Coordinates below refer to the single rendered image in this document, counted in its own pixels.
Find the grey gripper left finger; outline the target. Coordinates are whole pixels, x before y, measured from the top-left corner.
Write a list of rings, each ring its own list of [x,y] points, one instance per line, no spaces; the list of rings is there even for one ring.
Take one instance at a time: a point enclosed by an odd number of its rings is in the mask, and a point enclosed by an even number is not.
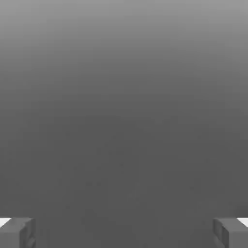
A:
[[[36,248],[36,220],[0,217],[0,248]]]

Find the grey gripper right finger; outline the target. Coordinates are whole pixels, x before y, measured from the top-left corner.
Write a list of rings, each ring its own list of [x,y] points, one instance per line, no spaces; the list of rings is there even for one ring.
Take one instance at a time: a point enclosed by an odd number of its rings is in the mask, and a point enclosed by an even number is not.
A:
[[[248,248],[248,217],[213,219],[215,248]]]

